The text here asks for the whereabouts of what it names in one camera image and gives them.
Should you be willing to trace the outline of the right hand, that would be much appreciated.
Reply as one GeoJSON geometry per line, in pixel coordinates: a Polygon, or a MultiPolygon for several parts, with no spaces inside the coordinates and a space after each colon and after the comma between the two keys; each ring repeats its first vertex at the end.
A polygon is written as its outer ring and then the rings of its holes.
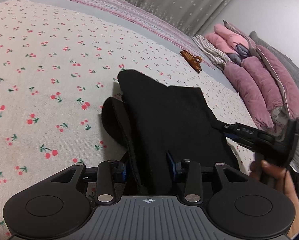
{"type": "Polygon", "coordinates": [[[292,181],[290,172],[282,167],[275,166],[273,164],[268,163],[265,160],[260,162],[260,166],[254,161],[250,165],[250,177],[259,180],[260,175],[257,173],[257,169],[261,167],[262,172],[274,178],[275,180],[275,189],[277,191],[282,192],[285,196],[287,196],[294,204],[295,207],[295,218],[290,227],[287,236],[290,239],[295,238],[299,234],[299,199],[296,195],[295,186],[292,181]]]}

